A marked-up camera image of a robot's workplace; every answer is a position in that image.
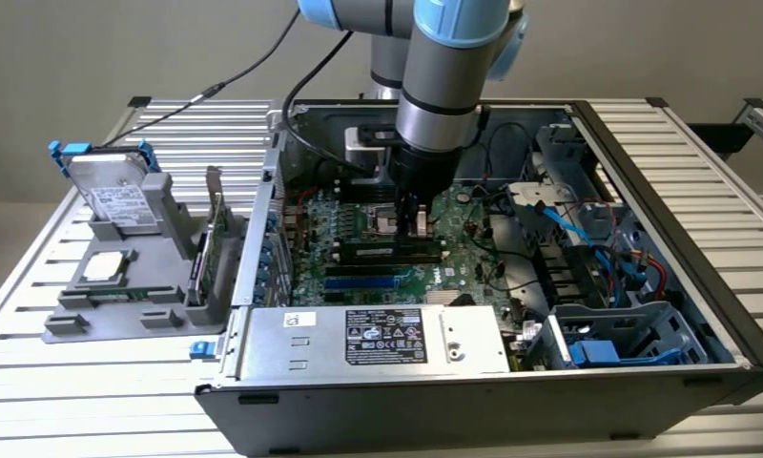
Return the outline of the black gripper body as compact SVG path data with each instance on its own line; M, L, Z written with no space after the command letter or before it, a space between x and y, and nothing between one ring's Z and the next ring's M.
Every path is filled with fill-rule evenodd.
M409 146L395 148L389 160L389 176L396 186L419 197L436 197L455 179L459 150L428 152Z

